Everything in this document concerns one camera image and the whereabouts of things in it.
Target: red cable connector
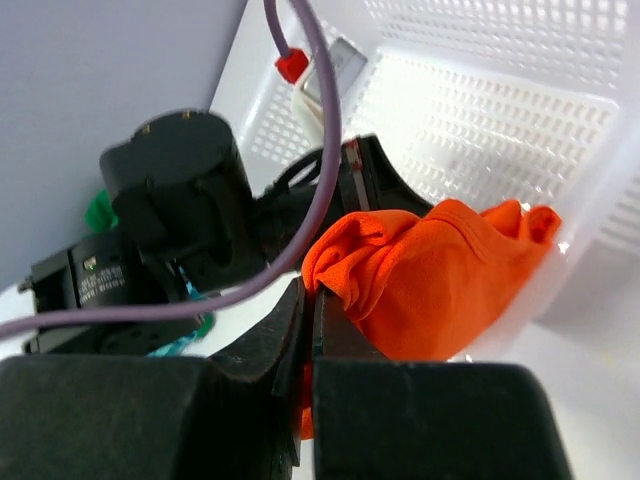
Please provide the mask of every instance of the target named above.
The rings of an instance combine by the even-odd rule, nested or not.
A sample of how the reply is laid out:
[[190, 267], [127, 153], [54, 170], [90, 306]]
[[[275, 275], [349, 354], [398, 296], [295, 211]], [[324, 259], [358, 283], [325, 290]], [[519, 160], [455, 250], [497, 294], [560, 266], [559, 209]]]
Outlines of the red cable connector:
[[292, 48], [287, 58], [280, 57], [276, 67], [287, 82], [295, 84], [309, 66], [309, 59], [299, 48]]

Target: green object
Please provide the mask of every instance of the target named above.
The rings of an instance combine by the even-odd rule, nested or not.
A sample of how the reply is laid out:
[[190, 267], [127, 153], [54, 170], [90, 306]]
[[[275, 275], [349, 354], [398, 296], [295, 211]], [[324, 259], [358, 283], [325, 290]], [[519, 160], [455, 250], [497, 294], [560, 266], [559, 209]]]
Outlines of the green object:
[[84, 220], [95, 233], [106, 232], [118, 226], [118, 217], [111, 208], [106, 190], [101, 191], [89, 204], [87, 213], [84, 214]]

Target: white label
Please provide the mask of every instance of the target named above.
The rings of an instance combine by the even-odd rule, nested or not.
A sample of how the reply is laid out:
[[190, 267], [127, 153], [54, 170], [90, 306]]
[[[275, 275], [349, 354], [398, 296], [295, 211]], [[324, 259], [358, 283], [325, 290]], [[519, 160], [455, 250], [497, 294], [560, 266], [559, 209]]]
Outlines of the white label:
[[97, 271], [80, 282], [78, 293], [80, 294], [80, 305], [84, 305], [99, 294], [123, 287], [126, 284], [122, 267], [104, 268]]

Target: orange cloth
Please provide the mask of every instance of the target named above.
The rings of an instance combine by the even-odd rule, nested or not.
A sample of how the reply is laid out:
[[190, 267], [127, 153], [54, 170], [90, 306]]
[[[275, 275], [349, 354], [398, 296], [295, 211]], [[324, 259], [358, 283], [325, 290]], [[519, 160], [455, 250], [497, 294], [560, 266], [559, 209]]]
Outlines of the orange cloth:
[[[482, 214], [457, 200], [424, 218], [400, 210], [351, 213], [313, 245], [302, 278], [312, 295], [321, 284], [336, 293], [387, 357], [447, 360], [506, 309], [560, 223], [545, 206], [522, 214], [516, 200]], [[309, 366], [308, 402], [310, 377]], [[312, 436], [305, 408], [303, 437]]]

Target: gray wall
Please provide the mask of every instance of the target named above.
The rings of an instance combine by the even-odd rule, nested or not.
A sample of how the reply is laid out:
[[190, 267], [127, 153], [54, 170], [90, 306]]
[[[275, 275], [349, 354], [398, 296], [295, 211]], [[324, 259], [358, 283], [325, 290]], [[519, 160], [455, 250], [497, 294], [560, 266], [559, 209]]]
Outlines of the gray wall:
[[98, 157], [208, 108], [246, 0], [0, 0], [0, 288], [87, 232]]

